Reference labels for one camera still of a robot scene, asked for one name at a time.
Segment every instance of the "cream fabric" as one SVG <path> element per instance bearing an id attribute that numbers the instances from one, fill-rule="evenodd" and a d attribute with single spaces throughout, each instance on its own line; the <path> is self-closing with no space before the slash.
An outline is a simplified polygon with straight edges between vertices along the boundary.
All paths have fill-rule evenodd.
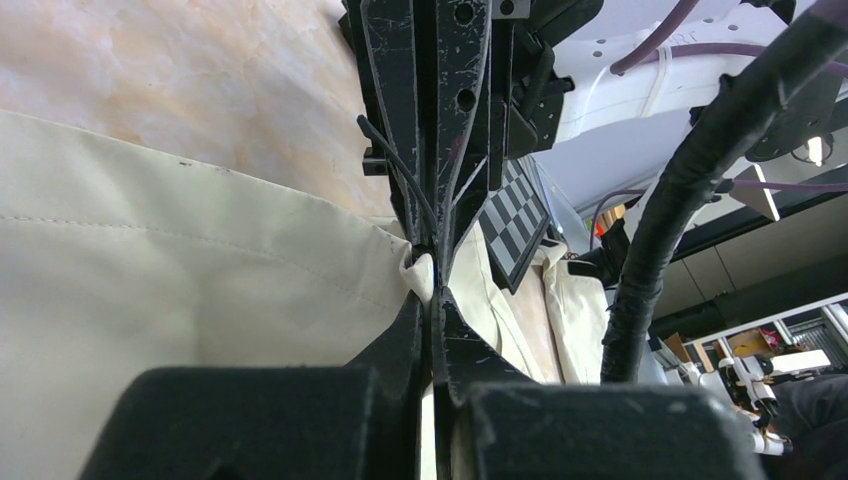
<path id="1" fill-rule="evenodd" d="M 598 384 L 601 340 L 609 321 L 604 287 L 596 278 L 571 275 L 567 263 L 560 261 L 567 252 L 565 245 L 542 247 L 533 263 L 542 266 L 545 303 L 565 383 Z"/>
<path id="2" fill-rule="evenodd" d="M 319 198 L 0 112 L 0 478 L 67 479 L 115 400 L 164 365 L 340 365 L 432 265 Z M 536 377 L 479 228 L 451 287 Z"/>

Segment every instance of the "white panel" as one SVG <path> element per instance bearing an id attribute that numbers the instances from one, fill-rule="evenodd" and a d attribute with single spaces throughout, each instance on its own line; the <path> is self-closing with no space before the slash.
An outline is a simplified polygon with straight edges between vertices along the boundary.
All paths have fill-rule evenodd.
<path id="1" fill-rule="evenodd" d="M 661 21 L 677 0 L 606 0 L 601 13 L 571 38 L 591 40 L 621 35 Z M 738 0 L 700 2 L 692 18 L 718 16 Z M 577 211 L 617 188 L 652 177 L 683 139 L 688 112 L 610 125 L 534 154 Z"/>
<path id="2" fill-rule="evenodd" d="M 771 359 L 774 374 L 795 373 L 830 366 L 830 360 L 824 350 L 778 355 Z"/>

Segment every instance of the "mounting hole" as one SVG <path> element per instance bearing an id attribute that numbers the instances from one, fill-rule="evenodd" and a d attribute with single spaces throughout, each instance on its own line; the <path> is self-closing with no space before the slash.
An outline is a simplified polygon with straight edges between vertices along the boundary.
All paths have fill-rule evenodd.
<path id="1" fill-rule="evenodd" d="M 512 12 L 515 11 L 515 4 L 512 3 L 512 0 L 504 0 L 501 2 L 501 14 L 503 15 L 512 15 Z"/>
<path id="2" fill-rule="evenodd" d="M 476 101 L 477 97 L 474 96 L 474 92 L 467 88 L 463 88 L 456 94 L 456 105 L 463 112 L 470 112 Z"/>
<path id="3" fill-rule="evenodd" d="M 456 6 L 456 10 L 453 11 L 453 16 L 456 18 L 456 21 L 465 25 L 474 18 L 474 8 L 471 7 L 470 3 L 461 3 Z"/>

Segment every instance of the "ceiling light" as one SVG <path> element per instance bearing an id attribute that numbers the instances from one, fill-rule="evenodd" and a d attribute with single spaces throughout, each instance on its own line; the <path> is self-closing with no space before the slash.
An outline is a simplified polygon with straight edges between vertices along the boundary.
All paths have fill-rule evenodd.
<path id="1" fill-rule="evenodd" d="M 810 162 L 817 167 L 821 167 L 822 162 L 824 161 L 821 137 L 813 137 L 807 140 L 807 150 L 810 152 Z"/>

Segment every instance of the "cardboard box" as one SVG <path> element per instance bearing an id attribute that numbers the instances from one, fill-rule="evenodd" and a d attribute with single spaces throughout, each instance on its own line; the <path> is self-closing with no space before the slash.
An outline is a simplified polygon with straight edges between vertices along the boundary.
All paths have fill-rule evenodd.
<path id="1" fill-rule="evenodd" d="M 681 362 L 694 363 L 698 367 L 698 369 L 700 369 L 704 373 L 710 373 L 715 370 L 715 368 L 713 367 L 713 362 L 707 355 L 707 351 L 704 349 L 703 345 L 684 345 L 683 338 L 680 337 L 679 333 L 675 333 L 674 335 L 668 337 L 665 340 L 665 344 L 668 345 L 668 348 L 672 352 L 674 352 L 674 354 Z"/>
<path id="2" fill-rule="evenodd" d="M 752 328 L 727 337 L 727 343 L 733 351 L 733 356 L 739 358 L 751 357 L 757 354 L 774 355 L 759 328 Z"/>
<path id="3" fill-rule="evenodd" d="M 723 360 L 726 357 L 726 355 L 724 354 L 724 350 L 721 348 L 721 343 L 719 343 L 718 340 L 716 340 L 715 342 L 712 343 L 712 346 L 713 346 L 713 350 L 715 350 L 716 355 L 718 356 L 719 361 Z"/>

